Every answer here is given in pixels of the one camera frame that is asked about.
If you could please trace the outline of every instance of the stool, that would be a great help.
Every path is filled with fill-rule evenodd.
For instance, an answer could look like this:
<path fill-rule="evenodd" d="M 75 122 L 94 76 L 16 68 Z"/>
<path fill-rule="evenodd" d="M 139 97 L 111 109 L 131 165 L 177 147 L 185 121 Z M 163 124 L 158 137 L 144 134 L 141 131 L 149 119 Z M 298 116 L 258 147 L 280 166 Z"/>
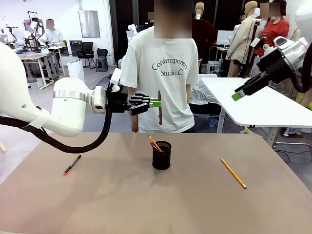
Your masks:
<path fill-rule="evenodd" d="M 96 64 L 97 64 L 96 72 L 106 72 L 108 70 L 108 63 L 106 57 L 97 58 Z"/>

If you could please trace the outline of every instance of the red top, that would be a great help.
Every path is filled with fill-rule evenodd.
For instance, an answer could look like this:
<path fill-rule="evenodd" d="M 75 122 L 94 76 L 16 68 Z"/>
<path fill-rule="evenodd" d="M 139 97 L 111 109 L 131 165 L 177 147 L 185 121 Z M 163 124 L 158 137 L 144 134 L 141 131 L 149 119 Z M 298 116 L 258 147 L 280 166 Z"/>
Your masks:
<path fill-rule="evenodd" d="M 276 24 L 273 24 L 273 20 L 271 19 L 268 22 L 267 26 L 263 29 L 261 35 L 267 34 L 272 38 L 272 40 L 275 40 L 275 38 L 277 38 L 278 36 L 287 37 L 288 32 L 289 32 L 289 22 L 282 17 L 281 20 Z M 269 46 L 273 46 L 273 43 L 270 39 L 266 39 L 265 43 L 268 44 Z M 254 53 L 256 55 L 262 56 L 264 55 L 264 49 L 262 48 L 257 49 Z"/>

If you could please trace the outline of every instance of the hand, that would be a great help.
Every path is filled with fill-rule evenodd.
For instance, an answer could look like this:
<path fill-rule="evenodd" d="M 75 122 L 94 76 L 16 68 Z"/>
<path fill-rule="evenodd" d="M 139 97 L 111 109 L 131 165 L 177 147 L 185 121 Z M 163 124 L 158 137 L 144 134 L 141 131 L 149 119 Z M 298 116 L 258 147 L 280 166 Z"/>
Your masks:
<path fill-rule="evenodd" d="M 137 119 L 132 119 L 131 130 L 134 133 L 138 132 L 138 120 Z"/>

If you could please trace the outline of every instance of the laboratory room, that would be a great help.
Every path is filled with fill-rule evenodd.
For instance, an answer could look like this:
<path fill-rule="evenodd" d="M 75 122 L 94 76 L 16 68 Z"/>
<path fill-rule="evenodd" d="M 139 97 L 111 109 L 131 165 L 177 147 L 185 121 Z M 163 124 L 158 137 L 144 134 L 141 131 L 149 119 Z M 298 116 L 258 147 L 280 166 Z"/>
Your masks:
<path fill-rule="evenodd" d="M 311 0 L 0 0 L 0 234 L 311 234 Z"/>

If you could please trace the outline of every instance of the beige jacket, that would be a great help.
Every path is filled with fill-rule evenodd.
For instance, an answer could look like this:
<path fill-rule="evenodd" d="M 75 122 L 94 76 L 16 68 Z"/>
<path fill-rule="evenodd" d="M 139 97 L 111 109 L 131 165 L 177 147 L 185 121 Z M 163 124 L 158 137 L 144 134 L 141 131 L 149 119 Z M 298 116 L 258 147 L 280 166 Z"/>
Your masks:
<path fill-rule="evenodd" d="M 238 60 L 240 63 L 246 64 L 248 49 L 254 32 L 253 19 L 255 18 L 256 14 L 253 14 L 242 21 L 241 26 L 234 34 L 233 41 L 226 56 L 227 60 Z"/>

